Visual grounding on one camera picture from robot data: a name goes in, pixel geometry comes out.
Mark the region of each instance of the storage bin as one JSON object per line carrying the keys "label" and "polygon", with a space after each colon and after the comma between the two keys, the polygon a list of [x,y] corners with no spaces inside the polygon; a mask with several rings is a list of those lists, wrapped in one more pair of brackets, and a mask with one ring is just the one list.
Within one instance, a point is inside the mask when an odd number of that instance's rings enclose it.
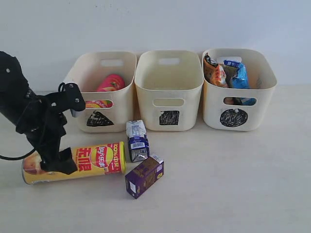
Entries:
{"label": "storage bin", "polygon": [[[134,117],[135,54],[126,51],[96,52],[82,55],[74,64],[65,82],[78,84],[85,101],[110,100],[111,108],[88,108],[77,117],[81,130],[88,133],[120,132]],[[110,92],[94,92],[105,77],[118,74],[125,88]]]}
{"label": "storage bin", "polygon": [[[254,50],[212,49],[203,53],[216,60],[218,57],[238,56],[242,58],[251,89],[217,87],[204,80],[203,118],[215,129],[251,131],[262,122],[277,84],[276,77],[265,57]],[[226,97],[255,98],[252,106],[224,104]]]}
{"label": "storage bin", "polygon": [[141,55],[135,84],[146,127],[185,131],[196,122],[203,85],[198,55],[190,51],[149,51]]}

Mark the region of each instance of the black drawn circle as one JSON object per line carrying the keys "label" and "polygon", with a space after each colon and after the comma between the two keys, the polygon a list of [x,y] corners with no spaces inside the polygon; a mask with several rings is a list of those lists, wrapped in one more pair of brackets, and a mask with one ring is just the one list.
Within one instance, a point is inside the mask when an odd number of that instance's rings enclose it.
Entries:
{"label": "black drawn circle", "polygon": [[242,109],[228,109],[220,116],[220,122],[227,127],[238,127],[247,121],[247,112]]}

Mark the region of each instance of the yellow can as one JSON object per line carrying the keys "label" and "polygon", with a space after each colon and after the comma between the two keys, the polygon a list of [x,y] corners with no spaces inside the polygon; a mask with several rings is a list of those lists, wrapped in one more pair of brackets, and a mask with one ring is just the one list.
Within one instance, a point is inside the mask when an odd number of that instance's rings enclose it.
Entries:
{"label": "yellow can", "polygon": [[98,176],[109,173],[125,173],[124,142],[73,148],[72,158],[78,170],[70,175],[46,172],[40,168],[41,157],[37,152],[23,160],[22,175],[25,183],[39,183]]}

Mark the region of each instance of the white wall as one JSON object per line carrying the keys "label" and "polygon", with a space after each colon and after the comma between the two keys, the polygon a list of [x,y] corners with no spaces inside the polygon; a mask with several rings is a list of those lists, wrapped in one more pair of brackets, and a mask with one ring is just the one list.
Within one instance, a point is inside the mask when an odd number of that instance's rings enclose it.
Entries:
{"label": "white wall", "polygon": [[0,50],[34,90],[56,90],[78,56],[100,50],[252,48],[280,84],[311,83],[309,0],[6,0]]}

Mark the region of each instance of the small carton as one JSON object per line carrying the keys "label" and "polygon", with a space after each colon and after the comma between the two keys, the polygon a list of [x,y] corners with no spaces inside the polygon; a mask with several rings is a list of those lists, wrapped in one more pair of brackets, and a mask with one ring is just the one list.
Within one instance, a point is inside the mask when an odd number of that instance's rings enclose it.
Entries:
{"label": "small carton", "polygon": [[126,123],[128,149],[132,162],[142,161],[149,156],[149,141],[142,120],[132,120]]}
{"label": "small carton", "polygon": [[125,176],[126,191],[137,199],[163,174],[164,161],[152,154]]}

